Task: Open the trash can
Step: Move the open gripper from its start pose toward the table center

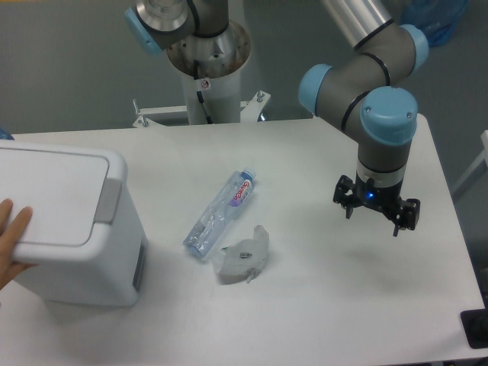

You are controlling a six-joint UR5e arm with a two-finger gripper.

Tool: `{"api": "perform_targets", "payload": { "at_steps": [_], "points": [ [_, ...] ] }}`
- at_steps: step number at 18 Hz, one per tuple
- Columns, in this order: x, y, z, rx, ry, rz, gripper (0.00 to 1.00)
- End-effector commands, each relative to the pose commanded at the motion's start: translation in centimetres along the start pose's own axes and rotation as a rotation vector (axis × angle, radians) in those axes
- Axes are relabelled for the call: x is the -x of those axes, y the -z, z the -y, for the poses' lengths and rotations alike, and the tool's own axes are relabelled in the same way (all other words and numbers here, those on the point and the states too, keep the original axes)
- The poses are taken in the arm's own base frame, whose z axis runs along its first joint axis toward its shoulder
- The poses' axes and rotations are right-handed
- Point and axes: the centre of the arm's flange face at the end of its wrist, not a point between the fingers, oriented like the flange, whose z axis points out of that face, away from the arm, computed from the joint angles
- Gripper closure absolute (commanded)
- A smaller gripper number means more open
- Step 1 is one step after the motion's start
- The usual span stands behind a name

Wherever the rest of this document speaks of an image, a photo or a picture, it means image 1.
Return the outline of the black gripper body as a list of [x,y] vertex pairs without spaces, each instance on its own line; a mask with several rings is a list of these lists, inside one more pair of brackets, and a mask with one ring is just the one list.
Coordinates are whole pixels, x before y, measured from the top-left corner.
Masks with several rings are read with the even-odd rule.
[[348,209],[348,218],[351,217],[356,207],[366,207],[382,213],[388,220],[395,220],[400,213],[402,185],[403,180],[386,188],[378,188],[374,185],[370,187],[356,176],[355,187],[352,191],[352,207]]

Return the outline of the second grey robot arm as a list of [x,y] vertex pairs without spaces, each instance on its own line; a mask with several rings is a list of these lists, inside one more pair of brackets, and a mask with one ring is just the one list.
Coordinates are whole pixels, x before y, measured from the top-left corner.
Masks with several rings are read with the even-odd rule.
[[227,1],[137,1],[124,13],[140,47],[157,55],[188,36],[213,38],[229,24]]

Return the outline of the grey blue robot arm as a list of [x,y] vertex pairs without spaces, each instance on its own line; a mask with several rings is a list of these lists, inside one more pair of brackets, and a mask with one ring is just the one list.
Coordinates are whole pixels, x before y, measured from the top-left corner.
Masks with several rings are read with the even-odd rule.
[[417,128],[416,99],[396,84],[429,54],[413,25],[397,25],[380,1],[325,1],[324,6],[355,51],[340,68],[318,64],[298,88],[299,102],[314,116],[358,144],[355,178],[336,184],[333,201],[350,217],[356,207],[383,214],[394,232],[414,230],[420,202],[400,196]]

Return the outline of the bare human hand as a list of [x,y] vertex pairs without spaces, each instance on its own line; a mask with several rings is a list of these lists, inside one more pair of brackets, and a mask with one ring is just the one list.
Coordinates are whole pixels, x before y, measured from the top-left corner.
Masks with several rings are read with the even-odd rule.
[[34,263],[17,262],[12,258],[14,248],[27,229],[33,215],[31,207],[24,207],[9,223],[13,205],[14,203],[10,198],[1,202],[1,289],[13,281],[21,272],[37,266]]

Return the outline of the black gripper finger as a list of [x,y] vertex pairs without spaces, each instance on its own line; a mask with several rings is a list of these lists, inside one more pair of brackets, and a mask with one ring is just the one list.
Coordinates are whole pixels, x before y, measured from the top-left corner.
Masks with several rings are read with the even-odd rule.
[[414,230],[419,222],[420,216],[420,200],[416,198],[409,198],[407,200],[400,200],[399,209],[394,217],[393,236],[397,237],[401,230]]
[[345,210],[345,217],[350,219],[354,209],[358,206],[358,197],[355,192],[355,183],[347,175],[339,178],[332,200]]

